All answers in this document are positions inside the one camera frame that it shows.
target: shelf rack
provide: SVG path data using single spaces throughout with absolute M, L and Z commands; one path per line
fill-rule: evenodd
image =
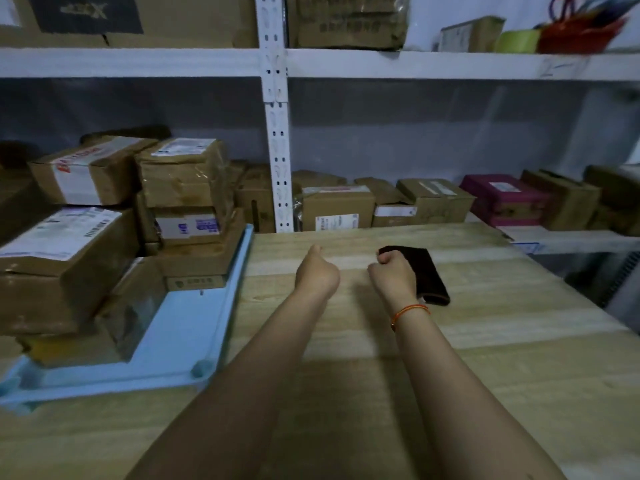
M 259 48 L 0 48 L 0 78 L 260 77 L 277 232 L 293 232 L 288 78 L 640 82 L 638 54 L 287 49 L 282 0 L 255 3 Z M 639 249 L 634 238 L 605 231 L 549 233 L 542 228 L 505 228 L 503 232 L 534 253 Z

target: forearm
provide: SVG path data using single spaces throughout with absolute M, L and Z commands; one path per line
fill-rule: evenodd
M 242 351 L 156 440 L 130 479 L 254 476 L 276 423 L 282 386 L 326 300 L 293 292 Z
M 396 341 L 425 428 L 448 478 L 564 479 L 425 311 L 410 310 L 400 318 Z

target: red basket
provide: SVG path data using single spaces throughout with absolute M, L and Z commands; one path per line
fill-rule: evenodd
M 539 54 L 598 54 L 627 23 L 621 18 L 601 29 L 588 29 L 581 23 L 558 22 L 542 29 Z

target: dark brown cloth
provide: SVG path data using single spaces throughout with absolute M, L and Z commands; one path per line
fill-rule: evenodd
M 409 265 L 411 265 L 411 269 L 415 273 L 418 298 L 423 298 L 426 303 L 432 305 L 447 306 L 450 304 L 449 293 L 447 293 L 438 270 L 426 249 L 385 246 L 378 250 L 378 254 L 388 253 L 389 251 L 400 251 L 404 258 L 409 261 Z

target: human arm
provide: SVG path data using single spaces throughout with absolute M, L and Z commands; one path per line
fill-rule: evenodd
M 415 274 L 399 251 L 369 275 L 390 316 L 417 304 Z M 562 471 L 460 359 L 422 309 L 396 322 L 396 343 L 427 435 L 450 480 L 560 480 Z
M 293 292 L 204 391 L 172 421 L 128 480 L 252 478 L 267 453 L 286 379 L 340 282 L 309 249 Z

